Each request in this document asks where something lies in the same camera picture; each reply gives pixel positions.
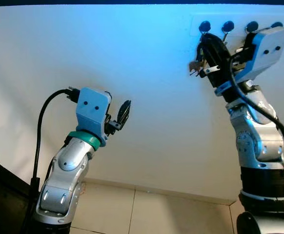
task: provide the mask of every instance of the tile floor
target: tile floor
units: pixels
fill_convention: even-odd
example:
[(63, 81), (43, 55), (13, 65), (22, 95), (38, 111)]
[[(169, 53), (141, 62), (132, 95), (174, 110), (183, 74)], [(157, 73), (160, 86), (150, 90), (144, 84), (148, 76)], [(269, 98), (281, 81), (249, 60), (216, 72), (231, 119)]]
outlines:
[(237, 234), (231, 206), (86, 183), (71, 234)]

